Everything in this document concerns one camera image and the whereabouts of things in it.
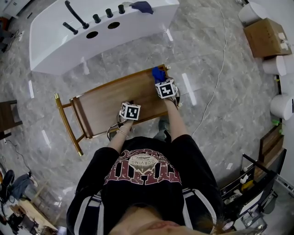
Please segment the white bathtub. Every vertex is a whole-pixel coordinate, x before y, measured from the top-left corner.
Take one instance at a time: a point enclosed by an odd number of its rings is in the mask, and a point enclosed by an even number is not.
[[[118,5],[123,0],[70,0],[72,8],[90,25],[83,29],[64,2],[57,0],[31,24],[29,58],[32,71],[61,75],[84,60],[115,46],[165,32],[179,5],[178,0],[148,0],[153,15],[131,7],[125,7],[125,13],[119,14]],[[107,17],[107,8],[113,12],[112,18]],[[94,14],[101,18],[100,23],[95,23],[92,17]],[[78,34],[74,35],[65,28],[63,22],[78,30]],[[113,22],[119,22],[120,25],[108,29]],[[98,35],[88,39],[86,36],[93,31],[97,31]]]

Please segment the black t-shirt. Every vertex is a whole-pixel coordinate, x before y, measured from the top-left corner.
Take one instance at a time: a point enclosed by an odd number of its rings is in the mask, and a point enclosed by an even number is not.
[[[183,196],[185,188],[189,188],[189,193],[194,196]],[[95,218],[93,222],[104,216],[105,235],[134,205],[153,207],[163,220],[186,226],[184,208],[188,207],[191,218],[188,220],[193,229],[198,229],[197,220],[208,214],[212,220],[215,220],[213,217],[218,218],[223,206],[213,174],[189,135],[182,135],[172,143],[136,137],[124,143],[120,155],[108,147],[96,151],[68,210],[67,224],[72,233],[97,233],[97,225],[90,224],[84,216],[90,209],[84,210],[82,207],[85,198],[99,191],[100,202],[104,206],[103,215],[101,211],[97,212],[96,218],[93,210],[90,214]]]

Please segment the white wire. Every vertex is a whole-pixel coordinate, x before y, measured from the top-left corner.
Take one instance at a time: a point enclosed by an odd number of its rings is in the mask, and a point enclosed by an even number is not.
[[[220,12],[221,12],[221,16],[222,16],[222,18],[224,19],[225,42],[226,42],[226,43],[225,43],[225,46],[224,46],[224,49],[223,49],[223,51],[224,51],[224,58],[223,58],[223,61],[222,61],[221,70],[220,70],[219,74],[217,75],[217,81],[216,81],[215,89],[214,89],[214,91],[213,91],[213,95],[212,95],[210,101],[208,102],[208,104],[207,104],[207,106],[206,106],[206,108],[205,108],[205,110],[204,110],[204,113],[203,113],[203,116],[202,116],[202,119],[201,119],[200,124],[199,124],[198,127],[193,131],[192,138],[194,138],[194,134],[195,134],[195,132],[198,130],[198,128],[199,128],[200,125],[202,124],[203,120],[205,119],[204,116],[205,116],[205,114],[206,114],[206,111],[207,111],[208,106],[210,105],[210,103],[212,102],[212,100],[213,100],[213,98],[214,98],[214,96],[215,96],[215,90],[216,90],[216,88],[217,88],[217,86],[218,86],[218,84],[219,84],[220,74],[221,74],[221,72],[222,72],[222,70],[223,70],[223,68],[224,68],[224,64],[225,64],[225,58],[226,58],[226,45],[227,45],[227,40],[226,40],[226,20],[225,20],[224,13],[223,13],[222,10],[221,10],[221,6],[220,6],[220,4],[219,4],[217,1],[216,1],[216,3],[219,5],[219,7],[220,7]]]

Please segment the graphic print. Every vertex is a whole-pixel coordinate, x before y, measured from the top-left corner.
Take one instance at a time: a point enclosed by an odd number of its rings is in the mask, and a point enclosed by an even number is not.
[[[141,174],[152,171],[156,163],[158,163],[158,160],[147,154],[138,154],[129,159],[129,166],[134,168],[135,171],[141,172]]]
[[[144,181],[142,176],[147,176],[147,179]],[[166,157],[150,149],[123,151],[105,178],[104,184],[110,180],[127,180],[137,185],[151,185],[163,180],[181,183],[178,171]]]

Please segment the green object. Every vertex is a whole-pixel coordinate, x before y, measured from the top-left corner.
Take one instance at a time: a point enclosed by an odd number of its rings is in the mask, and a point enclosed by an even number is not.
[[[278,126],[278,125],[280,124],[280,121],[273,119],[273,120],[271,121],[271,123],[272,123],[274,126]]]

